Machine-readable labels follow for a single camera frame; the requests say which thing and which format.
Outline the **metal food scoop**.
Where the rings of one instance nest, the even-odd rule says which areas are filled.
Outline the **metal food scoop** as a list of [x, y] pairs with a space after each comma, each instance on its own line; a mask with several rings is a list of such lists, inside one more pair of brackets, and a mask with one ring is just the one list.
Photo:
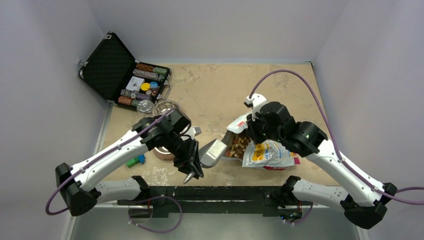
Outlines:
[[[219, 139], [214, 139], [206, 145], [202, 146], [198, 150], [200, 164], [203, 169], [210, 169], [218, 164], [220, 158], [223, 156], [227, 145]], [[188, 174], [183, 180], [184, 184], [187, 184], [191, 179], [188, 178]]]

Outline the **pet food bag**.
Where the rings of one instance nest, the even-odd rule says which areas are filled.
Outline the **pet food bag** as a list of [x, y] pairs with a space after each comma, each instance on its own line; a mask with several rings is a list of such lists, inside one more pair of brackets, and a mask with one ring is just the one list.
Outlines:
[[222, 142], [227, 145], [222, 160], [240, 161], [244, 168], [282, 171], [300, 164], [297, 154], [288, 151], [280, 143], [266, 140], [255, 144], [247, 134], [247, 113], [239, 116], [226, 127]]

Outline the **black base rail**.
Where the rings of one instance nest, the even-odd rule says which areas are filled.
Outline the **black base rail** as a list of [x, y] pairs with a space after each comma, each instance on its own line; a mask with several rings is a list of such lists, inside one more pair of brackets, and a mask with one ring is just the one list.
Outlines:
[[310, 201], [290, 199], [281, 186], [151, 186], [135, 200], [119, 206], [147, 207], [154, 218], [169, 214], [259, 214], [277, 217], [290, 208], [305, 211]]

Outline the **clear water bottle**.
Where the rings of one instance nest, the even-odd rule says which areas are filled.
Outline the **clear water bottle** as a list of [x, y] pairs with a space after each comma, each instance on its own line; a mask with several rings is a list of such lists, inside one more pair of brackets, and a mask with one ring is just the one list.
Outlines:
[[151, 115], [153, 108], [154, 103], [147, 99], [141, 100], [136, 106], [136, 110], [140, 115]]

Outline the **black poker chip case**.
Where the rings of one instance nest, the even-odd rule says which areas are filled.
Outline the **black poker chip case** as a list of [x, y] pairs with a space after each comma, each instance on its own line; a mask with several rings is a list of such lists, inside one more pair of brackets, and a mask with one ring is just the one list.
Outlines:
[[137, 61], [110, 31], [81, 63], [78, 76], [106, 101], [135, 110], [142, 100], [156, 103], [163, 98], [171, 72], [166, 66]]

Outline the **green blue toy block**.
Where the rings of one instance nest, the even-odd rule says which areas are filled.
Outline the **green blue toy block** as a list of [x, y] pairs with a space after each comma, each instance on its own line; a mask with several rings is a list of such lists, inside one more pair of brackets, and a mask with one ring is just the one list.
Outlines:
[[125, 165], [126, 165], [128, 168], [132, 168], [132, 167], [134, 167], [134, 166], [136, 166], [136, 165], [138, 165], [138, 164], [144, 165], [144, 164], [145, 164], [145, 162], [146, 162], [146, 158], [145, 158], [145, 156], [142, 154], [142, 155], [139, 155], [138, 157], [135, 157], [135, 158], [133, 158], [133, 159], [129, 160], [129, 161], [128, 161]]

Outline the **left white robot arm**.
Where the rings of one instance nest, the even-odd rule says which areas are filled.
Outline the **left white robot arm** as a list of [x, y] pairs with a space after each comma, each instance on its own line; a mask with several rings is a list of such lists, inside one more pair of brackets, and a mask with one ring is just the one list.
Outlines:
[[170, 109], [162, 115], [144, 117], [124, 136], [92, 157], [74, 165], [65, 162], [55, 168], [57, 189], [66, 204], [65, 211], [80, 216], [95, 205], [129, 200], [138, 205], [149, 199], [149, 186], [141, 176], [126, 180], [104, 181], [110, 173], [127, 161], [164, 147], [173, 156], [173, 165], [191, 178], [204, 177], [200, 163], [199, 142], [191, 120], [180, 110]]

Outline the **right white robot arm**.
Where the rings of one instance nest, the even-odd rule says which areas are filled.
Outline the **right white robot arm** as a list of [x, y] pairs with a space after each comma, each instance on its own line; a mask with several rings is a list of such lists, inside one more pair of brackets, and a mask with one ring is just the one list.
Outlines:
[[390, 201], [384, 194], [394, 196], [394, 184], [372, 178], [344, 155], [338, 157], [324, 131], [309, 121], [296, 122], [285, 105], [266, 100], [246, 100], [244, 104], [252, 110], [246, 118], [247, 134], [255, 144], [266, 140], [279, 143], [320, 167], [340, 185], [325, 186], [290, 176], [274, 195], [282, 207], [304, 201], [317, 203], [342, 212], [352, 224], [366, 230], [383, 219]]

